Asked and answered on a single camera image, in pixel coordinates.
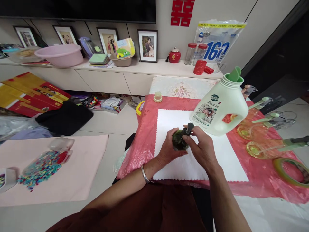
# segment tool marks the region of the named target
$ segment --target pink plastic basin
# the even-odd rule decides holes
[[[76,44],[55,45],[41,48],[34,53],[57,67],[72,67],[83,62],[81,46]]]

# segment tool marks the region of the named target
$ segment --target hand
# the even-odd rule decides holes
[[[197,145],[190,136],[183,135],[182,138],[191,147],[191,151],[197,162],[205,169],[207,174],[211,173],[216,169],[216,167],[219,166],[215,155],[215,150],[213,148],[212,138],[198,126],[195,126],[192,129],[192,135],[196,136],[199,140]]]
[[[166,139],[162,145],[162,148],[157,156],[158,161],[162,165],[166,165],[170,162],[172,162],[177,157],[183,156],[188,154],[187,151],[175,151],[172,143],[172,137],[173,134],[178,130],[179,128],[171,129],[167,132]]]

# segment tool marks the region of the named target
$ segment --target cabinet drawer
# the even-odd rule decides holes
[[[123,73],[132,95],[149,94],[154,75]]]
[[[60,89],[92,92],[92,89],[73,69],[29,67],[29,71]]]
[[[0,82],[29,72],[28,67],[17,65],[0,65]]]
[[[130,94],[121,72],[76,70],[94,92]]]

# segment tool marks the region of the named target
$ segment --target pink tablecloth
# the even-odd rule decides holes
[[[153,94],[146,96],[141,123],[138,126],[133,144],[118,172],[118,178],[123,178],[154,157],[158,109],[192,111],[200,101],[199,99],[163,97],[161,103],[155,103],[153,97]],[[262,117],[263,115],[260,113],[256,119]],[[281,139],[273,128],[269,130],[267,136],[272,139]],[[245,148],[248,140],[241,138],[236,128],[229,132],[227,137],[249,179],[249,182],[229,182],[234,195],[254,198],[280,197],[292,203],[309,201],[309,189],[284,182],[274,170],[271,160],[262,160],[250,156]],[[287,152],[286,157],[298,160],[292,151]],[[202,188],[207,188],[209,185],[207,181],[201,180],[167,180],[165,183],[194,185]]]

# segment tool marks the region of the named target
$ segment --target person's right hand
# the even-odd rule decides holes
[[[212,138],[198,126],[192,129],[192,135],[197,137],[199,140],[198,144],[196,144],[190,136],[183,135],[182,138],[191,147],[191,151],[197,162],[205,169],[207,174],[209,174],[219,166],[213,148]]]

